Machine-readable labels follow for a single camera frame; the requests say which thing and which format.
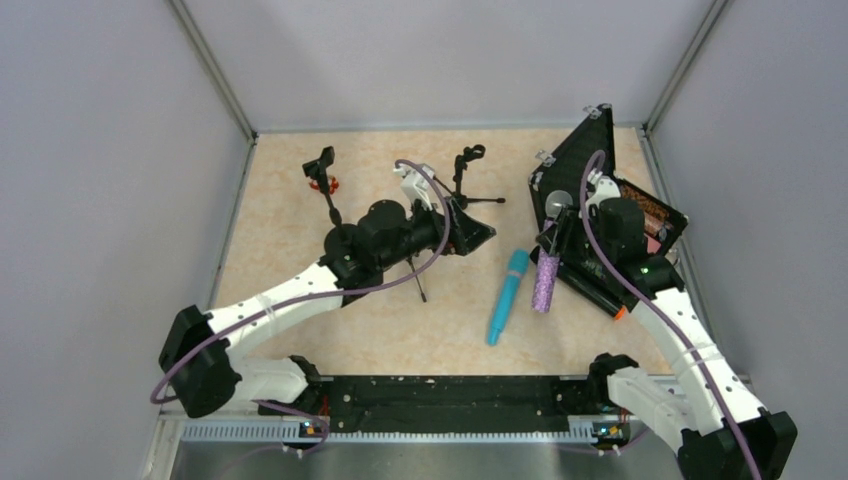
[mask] purple cylinder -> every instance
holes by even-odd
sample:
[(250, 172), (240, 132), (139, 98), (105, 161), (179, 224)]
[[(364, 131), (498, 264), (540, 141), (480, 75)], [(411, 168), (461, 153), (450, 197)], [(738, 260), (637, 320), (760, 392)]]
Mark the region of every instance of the purple cylinder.
[[(545, 230), (554, 224), (553, 220), (545, 220)], [(539, 261), (536, 262), (536, 283), (533, 286), (533, 310), (548, 313), (554, 296), (554, 282), (559, 270), (559, 257), (550, 256), (539, 249)]]

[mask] red object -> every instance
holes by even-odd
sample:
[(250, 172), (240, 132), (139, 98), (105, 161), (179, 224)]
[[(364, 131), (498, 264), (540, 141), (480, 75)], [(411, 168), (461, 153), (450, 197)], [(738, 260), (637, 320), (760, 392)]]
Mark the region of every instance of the red object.
[[(336, 180), (336, 177), (334, 177), (332, 175), (330, 175), (329, 180), (330, 180), (330, 195), (332, 195), (332, 194), (336, 193), (336, 190), (338, 190), (339, 181)], [(318, 191), (321, 190), (320, 188), (318, 188), (318, 182), (316, 182), (315, 180), (309, 181), (309, 187), (312, 190), (318, 190)]]

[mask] purple glitter tube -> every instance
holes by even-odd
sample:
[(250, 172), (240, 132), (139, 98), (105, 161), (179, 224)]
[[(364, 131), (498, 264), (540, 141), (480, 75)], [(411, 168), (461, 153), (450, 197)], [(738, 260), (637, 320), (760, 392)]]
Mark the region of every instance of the purple glitter tube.
[[(562, 212), (574, 202), (568, 192), (554, 190), (545, 199), (544, 230), (551, 228), (554, 221)], [(539, 249), (539, 261), (536, 262), (536, 284), (533, 286), (533, 310), (540, 313), (548, 313), (551, 310), (551, 301), (554, 298), (554, 283), (559, 270), (559, 255), (548, 255), (544, 249)]]
[[(553, 224), (553, 220), (545, 220), (545, 230)], [(558, 269), (559, 257), (553, 257), (539, 249), (539, 261), (536, 262), (536, 284), (533, 286), (533, 310), (540, 313), (550, 311)]]

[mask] black bracket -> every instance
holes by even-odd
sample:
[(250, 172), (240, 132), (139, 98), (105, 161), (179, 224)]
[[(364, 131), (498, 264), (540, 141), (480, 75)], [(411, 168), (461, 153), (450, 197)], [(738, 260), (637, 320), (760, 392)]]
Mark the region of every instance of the black bracket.
[(324, 195), (327, 200), (327, 206), (330, 207), (330, 221), (333, 226), (339, 230), (342, 237), (345, 237), (345, 232), (342, 226), (342, 214), (333, 205), (333, 199), (330, 197), (330, 178), (327, 175), (327, 167), (331, 166), (336, 159), (336, 152), (332, 146), (324, 147), (321, 151), (321, 156), (315, 160), (303, 164), (303, 174), (318, 184), (318, 191)]

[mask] gray wall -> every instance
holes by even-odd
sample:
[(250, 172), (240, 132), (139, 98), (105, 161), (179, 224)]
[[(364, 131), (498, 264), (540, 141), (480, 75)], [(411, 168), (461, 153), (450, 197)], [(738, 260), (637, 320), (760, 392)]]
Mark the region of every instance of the gray wall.
[(136, 478), (246, 154), (165, 2), (0, 2), (0, 478)]
[(188, 0), (260, 131), (643, 121), (709, 0)]
[(725, 352), (800, 430), (787, 478), (848, 467), (846, 20), (734, 2), (656, 134)]

